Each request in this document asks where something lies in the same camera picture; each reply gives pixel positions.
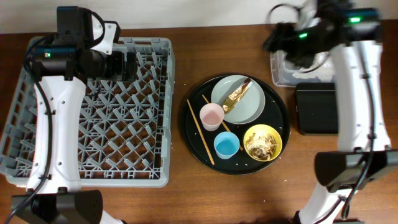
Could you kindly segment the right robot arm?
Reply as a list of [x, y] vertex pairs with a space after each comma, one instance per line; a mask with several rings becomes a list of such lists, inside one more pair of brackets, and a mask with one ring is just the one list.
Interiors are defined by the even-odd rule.
[[382, 113], [379, 12], [350, 1], [307, 1], [298, 9], [298, 23], [278, 23], [264, 48], [282, 50], [304, 68], [322, 52], [333, 62], [338, 148], [315, 156], [317, 184], [294, 222], [332, 223], [337, 215], [345, 220], [357, 191], [397, 168]]

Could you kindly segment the grey round plate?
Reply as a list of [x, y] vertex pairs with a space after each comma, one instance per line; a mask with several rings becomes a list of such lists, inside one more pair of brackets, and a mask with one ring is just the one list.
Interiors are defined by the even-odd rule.
[[[211, 92], [211, 102], [222, 105], [227, 94], [231, 94], [247, 78], [244, 75], [230, 75], [222, 78], [216, 83]], [[261, 115], [265, 104], [264, 90], [252, 78], [252, 85], [232, 111], [225, 114], [224, 120], [232, 124], [250, 123]]]

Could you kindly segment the gold foil wrapper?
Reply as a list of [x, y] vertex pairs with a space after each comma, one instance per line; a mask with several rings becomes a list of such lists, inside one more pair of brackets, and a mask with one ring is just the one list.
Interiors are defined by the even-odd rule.
[[233, 110], [236, 104], [242, 99], [249, 88], [252, 85], [250, 78], [245, 79], [240, 86], [238, 86], [232, 93], [230, 93], [222, 104], [222, 108], [225, 114], [228, 114]]

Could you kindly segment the wooden chopstick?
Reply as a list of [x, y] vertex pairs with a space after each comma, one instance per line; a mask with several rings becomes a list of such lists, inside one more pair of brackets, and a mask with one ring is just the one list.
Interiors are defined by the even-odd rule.
[[213, 157], [212, 157], [212, 155], [211, 155], [211, 153], [210, 153], [210, 150], [209, 150], [209, 148], [208, 148], [208, 145], [207, 145], [207, 143], [206, 143], [206, 140], [205, 140], [205, 138], [204, 138], [204, 136], [203, 136], [203, 133], [202, 133], [202, 131], [201, 131], [201, 127], [200, 127], [200, 125], [198, 124], [197, 118], [196, 118], [196, 116], [195, 116], [195, 113], [194, 113], [194, 111], [193, 111], [193, 108], [192, 108], [192, 106], [191, 106], [191, 104], [190, 104], [190, 101], [189, 101], [188, 99], [187, 99], [187, 105], [188, 105], [189, 110], [190, 110], [190, 112], [191, 112], [191, 114], [192, 114], [192, 117], [193, 117], [195, 126], [197, 127], [197, 130], [198, 130], [199, 135], [200, 135], [200, 137], [201, 137], [202, 143], [203, 143], [203, 145], [204, 145], [204, 147], [205, 147], [206, 153], [208, 154], [209, 160], [210, 160], [210, 162], [211, 162], [211, 165], [215, 165], [215, 162], [214, 162], [214, 160], [213, 160]]
[[[210, 102], [206, 99], [206, 97], [204, 95], [202, 95], [203, 99], [206, 101], [207, 104], [209, 104]], [[221, 124], [223, 125], [223, 127], [225, 128], [225, 130], [227, 130], [227, 132], [231, 132], [231, 130], [229, 129], [229, 127], [225, 124], [224, 121], [221, 122]], [[242, 146], [239, 144], [239, 148], [241, 151], [243, 151]]]

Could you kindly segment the white paper napkin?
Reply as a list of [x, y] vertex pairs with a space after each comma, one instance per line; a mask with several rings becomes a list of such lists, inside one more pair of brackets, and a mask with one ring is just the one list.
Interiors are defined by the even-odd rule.
[[310, 68], [294, 69], [292, 74], [295, 78], [319, 78], [321, 81], [330, 81], [335, 74], [331, 58], [327, 52], [316, 54], [313, 65]]

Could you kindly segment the blue plastic cup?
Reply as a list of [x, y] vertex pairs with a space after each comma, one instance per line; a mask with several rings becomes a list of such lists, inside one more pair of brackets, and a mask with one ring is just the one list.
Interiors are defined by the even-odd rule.
[[221, 159], [230, 159], [240, 148], [240, 141], [237, 135], [231, 132], [219, 133], [214, 140], [216, 154]]

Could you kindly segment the pink plastic cup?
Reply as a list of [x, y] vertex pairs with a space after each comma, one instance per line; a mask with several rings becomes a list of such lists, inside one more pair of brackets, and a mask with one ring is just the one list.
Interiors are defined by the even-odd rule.
[[200, 110], [200, 120], [207, 131], [215, 131], [224, 120], [223, 108], [216, 103], [208, 103]]

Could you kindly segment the food scraps pile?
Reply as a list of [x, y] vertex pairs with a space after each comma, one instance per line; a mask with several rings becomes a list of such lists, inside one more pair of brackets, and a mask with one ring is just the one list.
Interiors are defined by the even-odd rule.
[[270, 160], [274, 155], [277, 146], [278, 144], [271, 134], [258, 135], [253, 133], [245, 142], [248, 154], [259, 161]]

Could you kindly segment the yellow plastic bowl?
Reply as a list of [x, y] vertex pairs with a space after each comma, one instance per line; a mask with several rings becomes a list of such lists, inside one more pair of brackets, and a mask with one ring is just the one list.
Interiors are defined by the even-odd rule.
[[273, 127], [257, 124], [245, 132], [243, 147], [251, 159], [270, 162], [282, 152], [284, 143], [281, 135]]

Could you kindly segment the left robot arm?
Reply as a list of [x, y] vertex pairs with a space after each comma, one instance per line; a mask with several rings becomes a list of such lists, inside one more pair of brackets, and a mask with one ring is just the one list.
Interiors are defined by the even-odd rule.
[[134, 53], [114, 52], [120, 28], [78, 6], [57, 8], [57, 31], [27, 50], [23, 66], [35, 85], [34, 164], [26, 193], [12, 197], [11, 217], [27, 223], [116, 223], [99, 190], [84, 191], [78, 127], [88, 80], [131, 82]]

